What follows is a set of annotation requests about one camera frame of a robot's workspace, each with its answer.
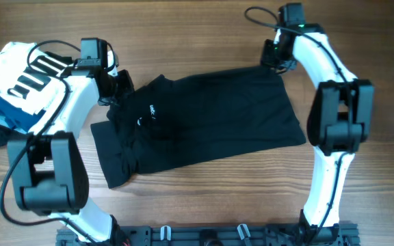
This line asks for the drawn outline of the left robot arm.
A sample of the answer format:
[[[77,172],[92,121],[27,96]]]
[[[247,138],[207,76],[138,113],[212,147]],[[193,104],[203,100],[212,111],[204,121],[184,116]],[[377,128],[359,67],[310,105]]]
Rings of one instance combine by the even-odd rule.
[[[131,239],[116,218],[89,197],[88,174],[72,131],[47,131],[62,115],[73,116],[83,96],[76,96],[69,79],[87,79],[94,86],[94,102],[108,105],[120,89],[110,72],[117,65],[111,44],[84,38],[77,48],[80,58],[54,75],[64,86],[63,97],[38,133],[8,142],[9,169],[0,188],[0,213],[6,221],[23,227],[60,222],[86,245],[130,245]]]

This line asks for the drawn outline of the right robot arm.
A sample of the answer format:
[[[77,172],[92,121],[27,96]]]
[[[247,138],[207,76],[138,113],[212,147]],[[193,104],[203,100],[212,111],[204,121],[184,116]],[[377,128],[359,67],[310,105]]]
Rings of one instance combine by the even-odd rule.
[[[323,28],[306,22],[301,3],[280,7],[274,18],[276,36],[266,40],[261,63],[280,73],[301,63],[316,89],[306,125],[313,179],[290,237],[295,245],[347,243],[339,203],[347,170],[369,135],[374,87],[343,65]]]

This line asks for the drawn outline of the black polo shirt with logo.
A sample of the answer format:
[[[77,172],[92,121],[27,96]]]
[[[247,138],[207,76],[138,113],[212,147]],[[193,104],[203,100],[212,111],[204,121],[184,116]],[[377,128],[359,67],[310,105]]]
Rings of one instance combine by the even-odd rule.
[[[306,141],[283,80],[265,66],[159,76],[118,98],[91,131],[111,189],[134,174]]]

